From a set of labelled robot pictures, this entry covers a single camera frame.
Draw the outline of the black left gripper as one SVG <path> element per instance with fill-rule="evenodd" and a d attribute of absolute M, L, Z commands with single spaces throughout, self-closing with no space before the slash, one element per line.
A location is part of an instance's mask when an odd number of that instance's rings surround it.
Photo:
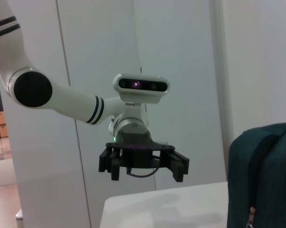
<path fill-rule="evenodd" d="M 176 182 L 183 182 L 189 172 L 189 158 L 174 151 L 175 147 L 152 142 L 150 144 L 122 144 L 108 142 L 99 156 L 99 172 L 111 173 L 111 180 L 119 180 L 120 167 L 151 169 L 168 168 Z"/>

